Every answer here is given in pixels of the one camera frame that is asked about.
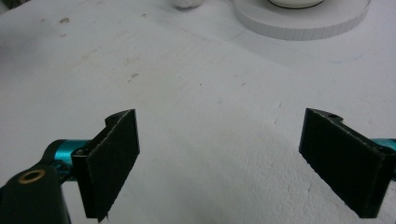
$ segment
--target gray round object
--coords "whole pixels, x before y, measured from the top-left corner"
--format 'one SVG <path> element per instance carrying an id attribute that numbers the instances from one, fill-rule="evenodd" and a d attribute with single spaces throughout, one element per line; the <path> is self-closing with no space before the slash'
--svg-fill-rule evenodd
<path id="1" fill-rule="evenodd" d="M 251 31 L 276 39 L 315 40 L 343 34 L 364 18 L 371 0 L 325 0 L 288 9 L 268 0 L 234 0 L 236 18 Z"/>

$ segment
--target white tabletop surface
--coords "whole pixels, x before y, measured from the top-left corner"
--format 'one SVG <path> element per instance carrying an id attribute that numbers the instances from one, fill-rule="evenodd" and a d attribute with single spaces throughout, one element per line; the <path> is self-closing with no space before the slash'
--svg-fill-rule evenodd
<path id="1" fill-rule="evenodd" d="M 307 107 L 395 137 L 395 23 L 396 1 L 374 0 L 344 35 L 288 42 L 228 0 L 32 0 L 0 16 L 0 185 L 135 108 L 141 154 L 104 223 L 393 224 L 395 184 L 359 219 L 298 146 Z M 63 190 L 73 223 L 96 223 Z"/>

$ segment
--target round white object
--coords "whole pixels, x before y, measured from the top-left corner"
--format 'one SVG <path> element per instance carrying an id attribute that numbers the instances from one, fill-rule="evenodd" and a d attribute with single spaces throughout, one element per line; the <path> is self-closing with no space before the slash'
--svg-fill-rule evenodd
<path id="1" fill-rule="evenodd" d="M 364 19 L 371 0 L 324 0 L 290 9 L 268 0 L 233 0 L 236 18 L 251 31 L 276 39 L 315 40 L 343 34 Z"/>
<path id="2" fill-rule="evenodd" d="M 202 4 L 203 0 L 171 0 L 172 4 L 176 7 L 198 7 Z"/>
<path id="3" fill-rule="evenodd" d="M 312 7 L 323 2 L 323 0 L 269 0 L 269 1 L 279 7 L 287 7 L 287 8 Z"/>

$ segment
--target scratched surface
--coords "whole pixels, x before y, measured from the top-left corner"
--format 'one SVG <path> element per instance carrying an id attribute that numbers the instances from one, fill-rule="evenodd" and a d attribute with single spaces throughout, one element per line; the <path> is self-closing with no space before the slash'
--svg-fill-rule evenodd
<path id="1" fill-rule="evenodd" d="M 0 16 L 0 185 L 59 138 L 94 137 L 135 108 L 141 154 L 105 223 L 395 223 L 347 208 L 298 153 L 304 110 L 396 134 L 396 2 L 354 30 L 256 35 L 228 0 L 34 0 Z M 76 183 L 64 184 L 74 223 Z"/>

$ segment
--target white bowl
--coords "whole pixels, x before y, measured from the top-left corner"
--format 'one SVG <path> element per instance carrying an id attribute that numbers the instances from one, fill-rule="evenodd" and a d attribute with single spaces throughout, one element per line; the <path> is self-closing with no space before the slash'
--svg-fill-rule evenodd
<path id="1" fill-rule="evenodd" d="M 312 7 L 314 5 L 323 2 L 323 0 L 269 0 L 269 1 L 279 7 L 288 7 L 288 8 Z"/>

